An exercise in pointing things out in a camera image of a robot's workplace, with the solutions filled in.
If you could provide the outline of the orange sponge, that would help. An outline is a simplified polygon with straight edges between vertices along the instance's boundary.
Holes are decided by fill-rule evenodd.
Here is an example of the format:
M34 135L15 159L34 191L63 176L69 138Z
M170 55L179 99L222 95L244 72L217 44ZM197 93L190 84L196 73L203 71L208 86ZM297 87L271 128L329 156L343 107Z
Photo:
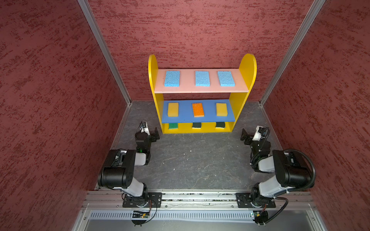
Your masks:
M192 104L192 109L193 109L193 116L194 117L204 117L205 116L202 103L193 103Z

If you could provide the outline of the bright green sponge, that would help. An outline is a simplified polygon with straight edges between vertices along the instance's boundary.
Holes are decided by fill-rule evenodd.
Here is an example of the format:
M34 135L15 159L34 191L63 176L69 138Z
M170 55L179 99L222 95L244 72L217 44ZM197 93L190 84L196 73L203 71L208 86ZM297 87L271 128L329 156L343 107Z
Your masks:
M177 123L169 123L168 129L169 130L177 130L178 129L178 124Z

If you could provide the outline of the blue sponge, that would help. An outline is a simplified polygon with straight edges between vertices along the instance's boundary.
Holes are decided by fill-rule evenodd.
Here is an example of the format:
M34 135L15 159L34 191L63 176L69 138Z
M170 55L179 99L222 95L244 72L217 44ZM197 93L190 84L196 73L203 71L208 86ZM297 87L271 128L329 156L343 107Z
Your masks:
M196 71L195 72L195 84L197 87L209 87L210 76L208 71Z
M235 82L230 71L217 72L221 87L235 87Z
M180 86L180 71L166 71L164 86L165 87L179 87Z

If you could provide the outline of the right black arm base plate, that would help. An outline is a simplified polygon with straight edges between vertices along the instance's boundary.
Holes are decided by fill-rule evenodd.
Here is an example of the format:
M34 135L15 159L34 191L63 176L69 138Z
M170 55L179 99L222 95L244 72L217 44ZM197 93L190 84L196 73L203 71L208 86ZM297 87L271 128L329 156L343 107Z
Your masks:
M273 198L261 196L253 193L236 193L238 208L276 208Z

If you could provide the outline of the dark green wavy sponge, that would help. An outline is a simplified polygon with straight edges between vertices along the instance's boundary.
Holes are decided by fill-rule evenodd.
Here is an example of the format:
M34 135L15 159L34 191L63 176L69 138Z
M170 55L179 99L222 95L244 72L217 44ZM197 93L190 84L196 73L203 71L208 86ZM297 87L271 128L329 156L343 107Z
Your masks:
M193 123L192 124L192 129L201 129L202 123Z
M216 122L216 129L224 129L225 128L225 122Z

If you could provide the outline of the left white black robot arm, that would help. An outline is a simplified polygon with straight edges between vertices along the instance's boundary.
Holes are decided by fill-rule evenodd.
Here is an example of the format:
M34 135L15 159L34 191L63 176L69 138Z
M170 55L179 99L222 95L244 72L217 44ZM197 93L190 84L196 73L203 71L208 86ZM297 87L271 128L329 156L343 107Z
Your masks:
M141 123L135 133L135 149L109 151L97 178L98 186L122 191L139 203L147 203L147 186L134 178L134 169L149 164L151 144L159 139L157 128L150 132L146 123Z

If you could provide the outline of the yellow sponge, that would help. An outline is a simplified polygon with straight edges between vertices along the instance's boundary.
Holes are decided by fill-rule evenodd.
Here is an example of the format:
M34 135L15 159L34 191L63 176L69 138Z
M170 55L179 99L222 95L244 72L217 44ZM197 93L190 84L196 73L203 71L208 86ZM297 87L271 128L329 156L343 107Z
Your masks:
M216 116L218 117L227 117L228 109L226 103L217 103L216 104Z
M168 103L168 117L178 117L179 116L179 103Z

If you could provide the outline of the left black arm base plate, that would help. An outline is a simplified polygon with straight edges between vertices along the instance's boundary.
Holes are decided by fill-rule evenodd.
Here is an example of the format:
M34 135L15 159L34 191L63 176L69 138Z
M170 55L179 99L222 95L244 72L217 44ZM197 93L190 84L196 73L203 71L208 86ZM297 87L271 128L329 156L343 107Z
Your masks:
M125 195L122 203L123 208L160 208L163 193L149 192L141 197Z

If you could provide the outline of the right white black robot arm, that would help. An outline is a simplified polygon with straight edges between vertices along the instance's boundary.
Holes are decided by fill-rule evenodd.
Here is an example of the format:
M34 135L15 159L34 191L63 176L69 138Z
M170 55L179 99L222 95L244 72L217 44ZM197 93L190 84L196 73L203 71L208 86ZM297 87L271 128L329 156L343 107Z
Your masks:
M273 173L265 182L255 184L250 200L255 204L266 203L285 193L312 188L316 180L313 161L303 152L295 149L271 150L267 140L269 127L256 127L254 135L242 129L240 140L251 148L250 167L260 173Z

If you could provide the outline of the yellow sponge back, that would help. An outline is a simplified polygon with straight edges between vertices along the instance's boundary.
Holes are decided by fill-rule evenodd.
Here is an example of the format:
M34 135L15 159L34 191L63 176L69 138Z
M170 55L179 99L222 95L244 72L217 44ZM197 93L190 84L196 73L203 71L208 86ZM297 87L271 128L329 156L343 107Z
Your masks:
M216 116L218 117L227 117L228 109L226 103L217 103L216 104Z

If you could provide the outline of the yellow sponge front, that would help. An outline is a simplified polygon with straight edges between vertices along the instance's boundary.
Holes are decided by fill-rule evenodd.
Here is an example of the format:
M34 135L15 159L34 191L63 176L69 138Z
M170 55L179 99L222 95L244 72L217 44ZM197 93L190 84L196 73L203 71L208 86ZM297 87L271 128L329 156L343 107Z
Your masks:
M179 116L179 103L168 103L168 117L178 117Z

